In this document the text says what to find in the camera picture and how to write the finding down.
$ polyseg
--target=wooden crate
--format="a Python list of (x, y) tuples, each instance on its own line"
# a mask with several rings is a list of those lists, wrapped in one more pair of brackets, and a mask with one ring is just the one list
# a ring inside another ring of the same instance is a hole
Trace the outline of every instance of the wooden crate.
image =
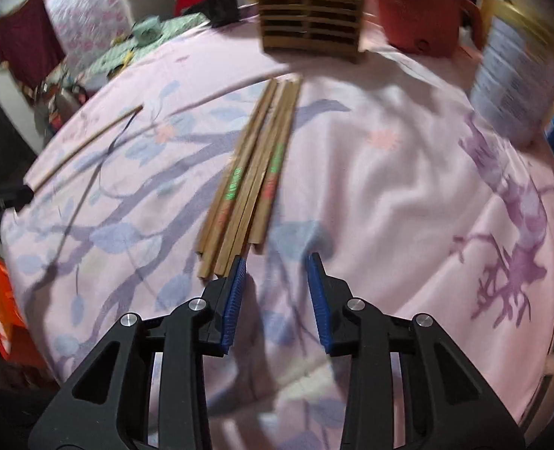
[(301, 49), (356, 60), (365, 0), (258, 0), (265, 51)]

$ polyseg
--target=can label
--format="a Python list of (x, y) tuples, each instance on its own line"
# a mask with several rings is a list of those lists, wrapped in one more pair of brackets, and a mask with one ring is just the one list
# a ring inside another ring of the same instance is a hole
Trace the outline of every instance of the can label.
[(529, 144), (554, 104), (554, 55), (527, 32), (494, 18), (471, 104), (513, 144)]

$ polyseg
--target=white can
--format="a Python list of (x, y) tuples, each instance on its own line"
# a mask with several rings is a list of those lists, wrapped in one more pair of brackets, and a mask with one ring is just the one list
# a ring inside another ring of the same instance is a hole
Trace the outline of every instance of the white can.
[(554, 108), (554, 34), (497, 5), (470, 101), (515, 146), (531, 143)]

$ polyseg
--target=silver screw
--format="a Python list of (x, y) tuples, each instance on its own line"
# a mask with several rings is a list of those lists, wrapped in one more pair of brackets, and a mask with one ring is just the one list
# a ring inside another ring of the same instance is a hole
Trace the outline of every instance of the silver screw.
[(350, 301), (348, 301), (348, 308), (352, 311), (362, 311), (365, 309), (365, 302), (357, 297), (353, 297)]
[(417, 316), (417, 323), (424, 328), (429, 328), (433, 324), (433, 318), (428, 314), (421, 313)]
[(201, 297), (196, 297), (189, 302), (189, 309), (192, 311), (202, 311), (206, 308), (206, 301)]
[(121, 317), (121, 324), (123, 326), (134, 326), (137, 322), (137, 315), (135, 313), (127, 313)]

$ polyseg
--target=green tablecloth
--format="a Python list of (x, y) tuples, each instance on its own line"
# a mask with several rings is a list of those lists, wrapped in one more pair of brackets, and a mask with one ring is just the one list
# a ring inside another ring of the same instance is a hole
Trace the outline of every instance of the green tablecloth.
[(107, 74), (125, 61), (125, 57), (129, 51), (133, 51), (135, 54), (131, 62), (138, 61), (153, 50), (158, 49), (163, 43), (207, 21), (208, 19), (202, 13), (193, 13), (192, 15), (180, 16), (162, 22), (162, 36), (160, 39), (145, 47), (139, 47), (135, 39), (129, 39), (123, 43), (119, 43), (104, 55), (100, 56), (85, 71), (84, 77), (86, 78), (95, 74)]

